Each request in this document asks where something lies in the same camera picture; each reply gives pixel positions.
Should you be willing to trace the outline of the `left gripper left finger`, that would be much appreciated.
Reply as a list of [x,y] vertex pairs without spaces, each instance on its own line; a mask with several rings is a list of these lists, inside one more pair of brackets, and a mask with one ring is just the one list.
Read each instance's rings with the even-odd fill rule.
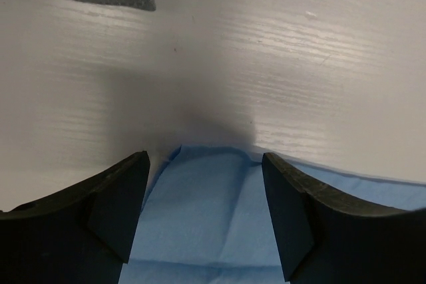
[[1,213],[2,283],[118,283],[150,159],[137,152],[49,196]]

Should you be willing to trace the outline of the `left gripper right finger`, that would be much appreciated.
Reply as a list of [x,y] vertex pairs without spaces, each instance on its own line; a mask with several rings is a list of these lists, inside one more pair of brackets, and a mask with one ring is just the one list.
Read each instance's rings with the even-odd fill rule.
[[425,210],[357,198],[273,153],[262,172],[286,281],[425,282]]

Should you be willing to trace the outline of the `light blue long sleeve shirt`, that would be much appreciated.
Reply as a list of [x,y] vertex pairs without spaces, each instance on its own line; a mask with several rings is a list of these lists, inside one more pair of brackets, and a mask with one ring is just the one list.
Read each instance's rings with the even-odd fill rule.
[[[268,208],[262,157],[183,146],[154,180],[121,283],[290,283]],[[349,195],[425,210],[425,187],[288,162]]]

